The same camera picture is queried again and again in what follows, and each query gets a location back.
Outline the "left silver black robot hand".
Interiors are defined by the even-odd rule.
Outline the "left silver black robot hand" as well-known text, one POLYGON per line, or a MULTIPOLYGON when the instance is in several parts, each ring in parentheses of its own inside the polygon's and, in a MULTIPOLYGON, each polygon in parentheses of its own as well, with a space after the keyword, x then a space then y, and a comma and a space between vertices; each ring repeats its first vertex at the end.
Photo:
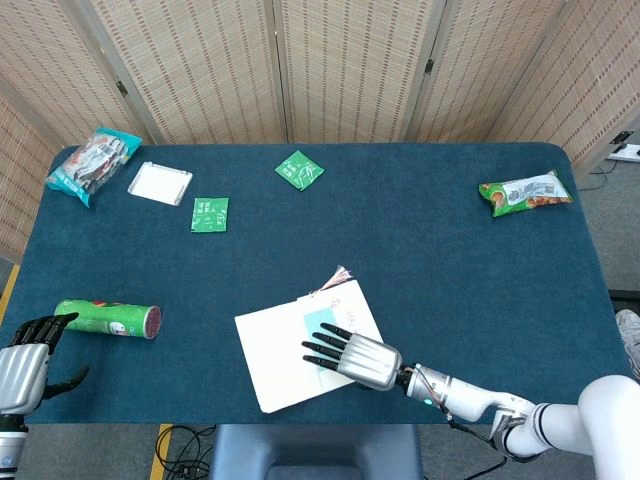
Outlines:
POLYGON ((50 315, 24 322, 1 349, 1 414, 28 416, 49 400, 78 387, 89 367, 70 379, 48 384, 50 361, 69 323, 79 314, 50 315))

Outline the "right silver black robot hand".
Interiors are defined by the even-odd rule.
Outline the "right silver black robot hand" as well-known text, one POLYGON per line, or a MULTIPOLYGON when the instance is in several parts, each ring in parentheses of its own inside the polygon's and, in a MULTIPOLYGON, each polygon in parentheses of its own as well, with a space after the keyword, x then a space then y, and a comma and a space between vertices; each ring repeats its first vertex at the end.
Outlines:
POLYGON ((396 385, 401 354, 380 341, 322 322, 320 331, 312 333, 312 340, 301 345, 313 352, 305 354, 304 361, 369 389, 388 391, 396 385))

